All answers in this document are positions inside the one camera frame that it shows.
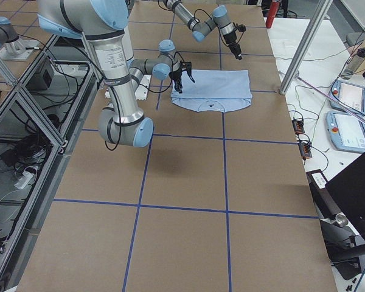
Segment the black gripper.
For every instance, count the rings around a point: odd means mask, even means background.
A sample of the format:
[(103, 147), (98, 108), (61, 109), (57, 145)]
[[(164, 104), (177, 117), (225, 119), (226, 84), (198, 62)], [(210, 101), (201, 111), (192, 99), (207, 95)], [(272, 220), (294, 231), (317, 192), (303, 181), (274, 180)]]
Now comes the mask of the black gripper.
[(174, 84), (174, 89), (178, 93), (183, 92), (183, 84), (182, 84), (182, 73), (181, 71), (173, 71), (169, 73), (169, 77)]
[(237, 35), (235, 32), (231, 32), (224, 35), (224, 40), (226, 42), (227, 47), (234, 54), (236, 59), (242, 60), (242, 51), (240, 49), (240, 45), (237, 43)]

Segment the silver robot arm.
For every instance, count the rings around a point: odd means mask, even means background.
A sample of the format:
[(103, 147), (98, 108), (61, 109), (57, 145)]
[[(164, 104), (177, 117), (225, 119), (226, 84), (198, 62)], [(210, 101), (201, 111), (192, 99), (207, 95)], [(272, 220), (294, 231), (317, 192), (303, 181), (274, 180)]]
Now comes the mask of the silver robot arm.
[(203, 9), (191, 13), (181, 1), (162, 1), (164, 10), (173, 12), (192, 32), (197, 42), (202, 42), (213, 30), (222, 37), (223, 44), (237, 60), (242, 59), (239, 41), (246, 31), (246, 26), (231, 21), (225, 5), (216, 7), (211, 14)]
[(153, 121), (138, 107), (135, 90), (144, 75), (180, 81), (183, 63), (171, 40), (159, 44), (155, 59), (129, 61), (122, 42), (128, 25), (125, 1), (38, 1), (40, 27), (61, 37), (84, 38), (94, 50), (96, 66), (108, 86), (110, 104), (99, 117), (99, 133), (106, 142), (145, 147), (153, 135)]

